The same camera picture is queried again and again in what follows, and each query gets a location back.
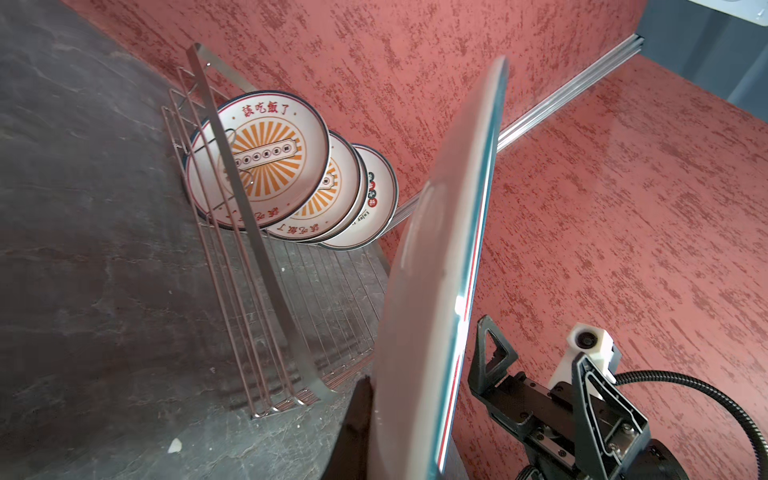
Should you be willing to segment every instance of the dish rack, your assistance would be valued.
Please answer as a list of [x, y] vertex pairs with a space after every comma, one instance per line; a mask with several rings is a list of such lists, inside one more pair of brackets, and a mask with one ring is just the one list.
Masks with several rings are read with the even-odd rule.
[[[212, 215], [202, 214], [189, 195], [183, 158], [189, 156], [194, 165], [213, 162], [208, 145], [215, 141], [227, 173], [238, 177], [217, 114], [217, 105], [234, 94], [224, 94], [211, 83], [237, 94], [256, 88], [203, 45], [193, 45], [187, 58], [191, 71], [177, 68], [180, 89], [169, 90], [170, 103], [161, 110], [245, 403], [252, 417], [259, 418], [331, 400], [340, 385], [372, 360], [388, 275], [381, 249], [372, 243], [336, 252], [274, 239], [257, 226], [239, 182], [230, 187], [240, 211], [251, 212], [243, 215], [245, 230], [226, 229]], [[212, 138], [204, 133], [203, 119], [210, 119]], [[206, 145], [197, 154], [190, 145], [195, 131]], [[217, 183], [221, 197], [227, 198], [221, 181]], [[207, 203], [202, 182], [201, 187]]]

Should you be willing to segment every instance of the ceramic plate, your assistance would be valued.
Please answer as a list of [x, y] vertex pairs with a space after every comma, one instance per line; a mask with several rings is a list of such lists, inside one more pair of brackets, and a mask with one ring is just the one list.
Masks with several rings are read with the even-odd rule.
[[355, 221], [357, 216], [362, 211], [362, 208], [365, 206], [366, 201], [368, 200], [368, 170], [366, 169], [366, 164], [363, 163], [359, 153], [357, 153], [357, 150], [355, 150], [355, 154], [357, 156], [357, 164], [360, 169], [360, 183], [357, 186], [357, 195], [355, 196], [355, 203], [352, 209], [350, 209], [348, 214], [339, 222], [339, 224], [329, 230], [328, 233], [325, 233], [322, 236], [313, 238], [311, 240], [301, 240], [301, 243], [322, 243], [325, 240], [335, 237], [337, 233], [344, 231], [353, 221]]
[[[256, 91], [219, 107], [219, 118], [260, 227], [285, 220], [314, 195], [330, 153], [328, 128], [314, 108], [281, 91]], [[211, 205], [220, 225], [243, 228], [207, 121], [203, 133], [193, 136], [196, 153], [185, 159], [189, 191], [203, 216]]]
[[368, 170], [366, 202], [349, 227], [321, 243], [332, 250], [352, 250], [373, 242], [389, 225], [397, 207], [397, 177], [392, 165], [371, 147], [353, 146]]
[[296, 213], [267, 228], [283, 240], [311, 240], [328, 233], [355, 207], [361, 183], [358, 154], [336, 132], [331, 133], [328, 170], [315, 194]]
[[497, 58], [465, 99], [392, 262], [373, 359], [373, 480], [423, 480], [443, 470], [507, 71], [506, 58]]

